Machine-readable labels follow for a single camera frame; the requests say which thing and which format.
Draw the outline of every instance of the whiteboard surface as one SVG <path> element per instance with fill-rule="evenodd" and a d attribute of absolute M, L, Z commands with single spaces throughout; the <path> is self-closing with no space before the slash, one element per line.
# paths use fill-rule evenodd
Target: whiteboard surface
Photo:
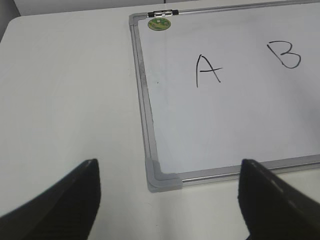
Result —
<path fill-rule="evenodd" d="M 165 31 L 139 21 L 162 172 L 320 154 L 319 13 L 310 3 L 179 15 Z M 290 42 L 299 65 L 272 41 Z M 200 57 L 197 88 L 200 55 L 221 82 Z"/>

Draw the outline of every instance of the green sticker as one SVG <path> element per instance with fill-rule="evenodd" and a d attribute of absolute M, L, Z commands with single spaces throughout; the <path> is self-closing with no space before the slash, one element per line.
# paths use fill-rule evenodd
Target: green sticker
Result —
<path fill-rule="evenodd" d="M 154 31 L 167 30 L 168 28 L 170 28 L 170 26 L 171 22 L 168 19 L 162 17 L 153 18 L 148 22 L 148 27 Z"/>

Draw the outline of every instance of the white desk surface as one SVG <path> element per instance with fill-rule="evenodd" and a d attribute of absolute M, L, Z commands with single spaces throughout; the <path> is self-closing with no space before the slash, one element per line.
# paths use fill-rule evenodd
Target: white desk surface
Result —
<path fill-rule="evenodd" d="M 147 189 L 128 17 L 246 4 L 208 0 L 24 16 L 0 44 L 0 215 L 98 158 L 102 197 L 90 240 L 241 240 L 238 182 Z M 320 170 L 281 177 L 320 201 Z"/>

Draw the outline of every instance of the black plastic piece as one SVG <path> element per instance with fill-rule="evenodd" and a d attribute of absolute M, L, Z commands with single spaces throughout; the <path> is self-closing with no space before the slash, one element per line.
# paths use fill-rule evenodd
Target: black plastic piece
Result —
<path fill-rule="evenodd" d="M 238 200 L 250 240 L 320 240 L 320 204 L 254 160 L 242 161 Z"/>
<path fill-rule="evenodd" d="M 98 161 L 84 161 L 48 190 L 2 216 L 0 239 L 86 240 L 100 198 Z"/>
<path fill-rule="evenodd" d="M 165 11 L 172 11 L 172 15 L 179 15 L 179 11 L 177 9 L 176 10 L 167 9 L 167 10 L 159 10 L 159 11 L 148 12 L 148 18 L 154 18 L 156 12 L 165 12 Z"/>

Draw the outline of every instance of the plastic corner cap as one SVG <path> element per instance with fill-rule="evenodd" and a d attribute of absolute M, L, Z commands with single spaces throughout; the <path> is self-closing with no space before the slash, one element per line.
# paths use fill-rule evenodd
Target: plastic corner cap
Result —
<path fill-rule="evenodd" d="M 146 178 L 151 193 L 182 189 L 183 182 L 176 173 L 161 172 L 158 161 L 145 159 Z"/>
<path fill-rule="evenodd" d="M 139 20 L 146 19 L 148 17 L 147 12 L 141 12 L 141 13 L 134 13 L 129 16 L 129 25 L 130 26 L 136 26 L 138 25 Z"/>

